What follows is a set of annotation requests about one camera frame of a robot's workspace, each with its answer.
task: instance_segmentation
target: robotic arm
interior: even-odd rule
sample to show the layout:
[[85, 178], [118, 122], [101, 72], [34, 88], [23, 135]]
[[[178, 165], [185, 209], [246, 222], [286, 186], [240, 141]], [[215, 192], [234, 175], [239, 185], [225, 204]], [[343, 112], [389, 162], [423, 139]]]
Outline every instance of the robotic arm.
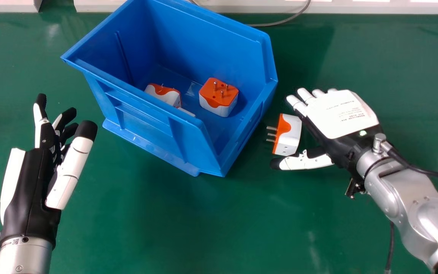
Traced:
[[330, 89], [287, 96], [323, 153], [274, 158], [274, 169], [309, 169], [335, 164], [351, 173], [346, 195], [370, 195], [400, 231], [405, 248], [438, 274], [438, 192], [427, 175], [410, 165], [386, 140], [372, 109], [354, 92]]
[[[70, 108], [53, 124], [46, 96], [33, 105], [35, 148], [11, 149], [0, 199], [0, 274], [47, 274], [57, 227], [86, 163], [97, 125], [82, 121]], [[70, 144], [67, 139], [75, 136]]]

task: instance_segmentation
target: metal screw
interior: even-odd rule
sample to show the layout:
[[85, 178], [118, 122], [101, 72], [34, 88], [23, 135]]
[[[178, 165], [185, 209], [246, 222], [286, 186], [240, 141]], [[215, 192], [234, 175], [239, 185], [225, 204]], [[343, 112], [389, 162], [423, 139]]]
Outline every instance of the metal screw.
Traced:
[[374, 135], [374, 140], [373, 140], [373, 153], [374, 154], [380, 154], [381, 151], [381, 142], [383, 142], [384, 140], [386, 140], [386, 135], [384, 135], [383, 133], [377, 133]]

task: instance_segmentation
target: blue bin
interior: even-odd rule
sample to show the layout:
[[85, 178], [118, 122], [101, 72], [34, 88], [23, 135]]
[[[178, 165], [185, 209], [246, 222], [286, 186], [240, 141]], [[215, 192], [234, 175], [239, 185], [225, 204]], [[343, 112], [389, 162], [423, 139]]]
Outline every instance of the blue bin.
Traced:
[[[128, 0], [62, 59], [84, 74], [104, 128], [193, 176], [226, 176], [278, 83], [266, 33], [183, 0]], [[200, 107], [210, 77], [240, 91], [226, 118]], [[148, 83], [179, 90], [196, 117], [143, 92]]]

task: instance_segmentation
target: orange and white plug adapter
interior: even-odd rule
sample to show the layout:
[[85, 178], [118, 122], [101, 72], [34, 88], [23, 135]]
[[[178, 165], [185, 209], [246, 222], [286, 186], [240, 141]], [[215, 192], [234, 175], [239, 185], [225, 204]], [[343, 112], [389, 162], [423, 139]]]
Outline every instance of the orange and white plug adapter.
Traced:
[[268, 132], [268, 136], [275, 137], [274, 140], [266, 139], [268, 142], [275, 143], [273, 154], [290, 156], [297, 152], [300, 143], [300, 133], [302, 132], [302, 121], [299, 117], [281, 113], [278, 119], [278, 126], [268, 126], [266, 129], [275, 132]]
[[198, 92], [198, 100], [202, 108], [227, 117], [236, 106], [239, 93], [236, 87], [216, 78], [209, 78]]
[[182, 106], [180, 92], [176, 89], [151, 83], [146, 86], [144, 92], [176, 108], [180, 108]]

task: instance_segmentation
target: green table surface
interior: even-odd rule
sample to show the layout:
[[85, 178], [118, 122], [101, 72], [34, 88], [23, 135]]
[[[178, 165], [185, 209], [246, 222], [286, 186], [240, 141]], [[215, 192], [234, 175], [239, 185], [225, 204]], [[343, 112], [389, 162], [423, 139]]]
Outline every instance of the green table surface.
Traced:
[[[106, 16], [77, 14], [70, 2], [0, 14], [0, 188], [10, 149], [33, 145], [37, 93], [47, 94], [51, 118], [74, 106], [78, 120], [104, 120], [60, 55]], [[52, 273], [382, 273], [389, 224], [371, 198], [346, 198], [349, 176], [336, 167], [271, 170], [264, 128], [290, 113], [283, 99], [299, 87], [348, 88], [408, 159], [438, 170], [438, 16], [306, 14], [264, 31], [279, 84], [229, 174], [190, 177], [100, 128], [62, 215]], [[314, 145], [304, 131], [301, 148]], [[398, 232], [393, 272], [428, 273]]]

